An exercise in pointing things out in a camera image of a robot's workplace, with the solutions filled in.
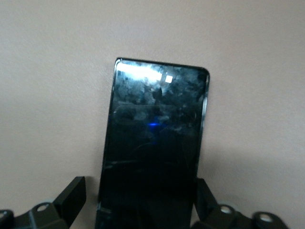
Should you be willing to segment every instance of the wall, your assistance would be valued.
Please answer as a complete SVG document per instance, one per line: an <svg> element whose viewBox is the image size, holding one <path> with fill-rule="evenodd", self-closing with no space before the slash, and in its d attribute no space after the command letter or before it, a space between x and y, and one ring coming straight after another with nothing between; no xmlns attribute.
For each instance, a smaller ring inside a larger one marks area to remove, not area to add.
<svg viewBox="0 0 305 229"><path fill-rule="evenodd" d="M247 216L305 224L305 1L0 2L0 208L88 176L93 228L116 57L203 66L199 177Z"/></svg>

